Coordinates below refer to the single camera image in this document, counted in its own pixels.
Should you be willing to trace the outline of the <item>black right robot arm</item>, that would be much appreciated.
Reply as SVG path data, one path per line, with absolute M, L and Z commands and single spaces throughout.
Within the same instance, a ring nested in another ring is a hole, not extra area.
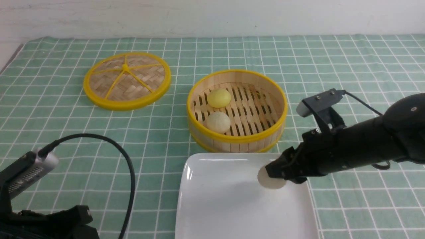
M 387 170 L 391 161 L 424 164 L 424 93 L 404 97 L 384 114 L 350 127 L 332 107 L 345 94 L 351 95 L 333 88 L 299 103 L 297 113 L 313 115 L 319 128 L 305 132 L 297 148 L 287 148 L 265 166 L 270 178 L 302 184 L 308 177 L 367 165 Z

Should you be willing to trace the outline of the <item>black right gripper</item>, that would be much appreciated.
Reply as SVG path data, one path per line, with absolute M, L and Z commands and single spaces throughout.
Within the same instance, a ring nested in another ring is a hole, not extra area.
M 349 165 L 342 156 L 340 135 L 346 130 L 338 129 L 334 133 L 305 133 L 304 141 L 296 148 L 287 148 L 281 158 L 265 166 L 270 178 L 283 179 L 302 184 L 307 177 L 322 177 L 330 173 L 346 171 Z

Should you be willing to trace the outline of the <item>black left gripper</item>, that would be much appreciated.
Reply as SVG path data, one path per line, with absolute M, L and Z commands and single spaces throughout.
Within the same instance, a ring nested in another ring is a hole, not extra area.
M 68 210 L 41 214 L 31 210 L 1 214 L 2 239 L 98 239 L 90 209 L 76 205 Z

